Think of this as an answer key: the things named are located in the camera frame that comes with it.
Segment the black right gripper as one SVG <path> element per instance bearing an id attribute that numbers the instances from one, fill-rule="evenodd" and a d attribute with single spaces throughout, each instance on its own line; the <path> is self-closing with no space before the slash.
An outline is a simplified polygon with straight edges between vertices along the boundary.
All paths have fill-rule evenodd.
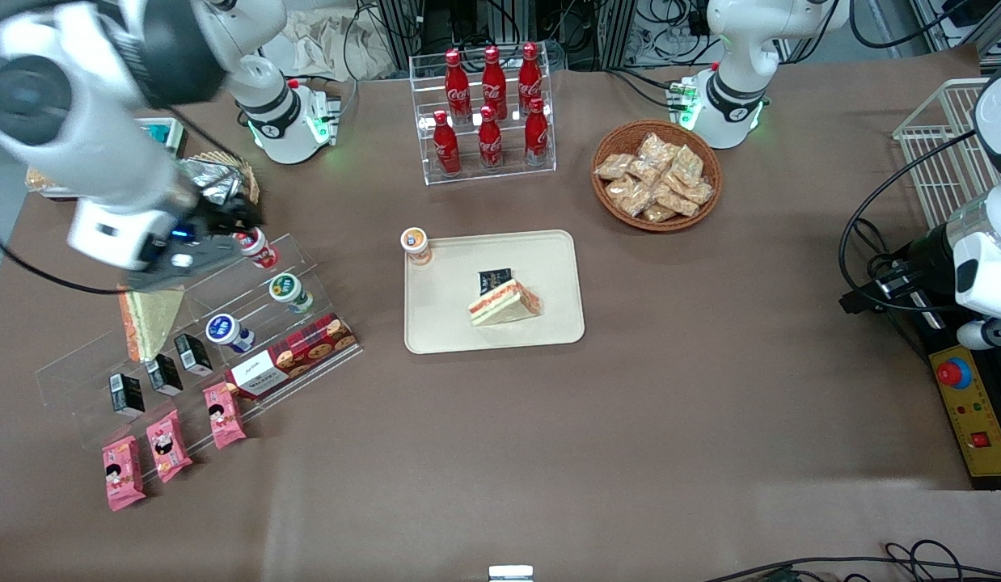
<path id="1" fill-rule="evenodd" d="M 221 206 L 204 196 L 190 217 L 169 232 L 162 254 L 165 268 L 220 268 L 237 258 L 232 234 L 263 227 L 263 210 L 248 199 L 230 199 Z"/>

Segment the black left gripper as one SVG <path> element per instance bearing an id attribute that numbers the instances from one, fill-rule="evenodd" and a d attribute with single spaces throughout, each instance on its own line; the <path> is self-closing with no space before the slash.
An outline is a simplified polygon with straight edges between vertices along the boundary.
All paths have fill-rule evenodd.
<path id="1" fill-rule="evenodd" d="M 849 290 L 839 298 L 844 313 L 958 312 L 954 298 L 954 258 L 945 226 L 929 230 L 893 253 L 875 255 L 872 281 L 875 290 Z"/>

